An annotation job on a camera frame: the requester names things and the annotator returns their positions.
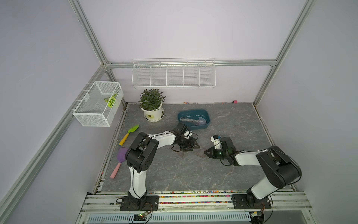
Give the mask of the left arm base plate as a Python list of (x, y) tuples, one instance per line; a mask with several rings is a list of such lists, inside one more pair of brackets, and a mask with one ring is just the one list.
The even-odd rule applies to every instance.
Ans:
[(121, 211), (157, 211), (159, 206), (158, 196), (144, 196), (140, 199), (132, 195), (125, 196), (120, 203)]

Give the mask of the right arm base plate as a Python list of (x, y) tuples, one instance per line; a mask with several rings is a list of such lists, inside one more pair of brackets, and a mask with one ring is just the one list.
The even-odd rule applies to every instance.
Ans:
[(257, 199), (253, 195), (247, 194), (234, 194), (231, 197), (234, 209), (256, 209), (265, 210), (271, 209), (272, 205), (268, 197)]

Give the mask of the clear straight ruler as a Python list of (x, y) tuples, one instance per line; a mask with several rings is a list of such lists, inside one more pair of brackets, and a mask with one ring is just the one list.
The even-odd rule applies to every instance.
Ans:
[(198, 121), (198, 119), (192, 119), (192, 118), (188, 118), (188, 117), (181, 117), (180, 118), (180, 122), (190, 123), (191, 125), (194, 125), (194, 126), (197, 125), (197, 121)]

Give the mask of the pink small triangle ruler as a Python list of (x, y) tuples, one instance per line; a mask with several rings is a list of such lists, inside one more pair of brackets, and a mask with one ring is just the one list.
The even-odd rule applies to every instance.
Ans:
[(199, 156), (199, 157), (202, 157), (202, 158), (205, 158), (206, 155), (205, 155), (204, 152), (205, 152), (205, 149), (203, 149), (203, 150), (198, 150), (198, 151), (195, 152), (195, 155), (196, 155), (196, 156)]

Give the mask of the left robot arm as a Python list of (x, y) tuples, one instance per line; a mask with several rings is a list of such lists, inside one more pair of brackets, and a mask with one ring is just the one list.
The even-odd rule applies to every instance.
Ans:
[(187, 152), (199, 148), (198, 135), (190, 128), (179, 123), (176, 128), (158, 134), (140, 132), (125, 154), (131, 173), (131, 184), (128, 197), (135, 203), (145, 201), (147, 188), (145, 186), (146, 171), (151, 166), (157, 149), (166, 146), (179, 146), (179, 151)]

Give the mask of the pink long triangle ruler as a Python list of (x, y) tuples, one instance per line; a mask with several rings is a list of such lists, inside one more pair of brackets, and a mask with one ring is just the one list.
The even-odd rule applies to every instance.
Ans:
[(183, 158), (185, 153), (182, 150), (175, 150), (172, 148), (172, 151), (176, 153), (177, 156)]

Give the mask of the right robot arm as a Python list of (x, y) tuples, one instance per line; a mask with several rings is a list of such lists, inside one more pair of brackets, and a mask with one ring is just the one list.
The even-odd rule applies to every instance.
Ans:
[(204, 154), (212, 159), (227, 160), (228, 166), (260, 166), (265, 177), (247, 190), (245, 202), (258, 203), (271, 193), (299, 181), (302, 177), (300, 166), (278, 146), (262, 150), (238, 151), (231, 138), (215, 135), (213, 146)]

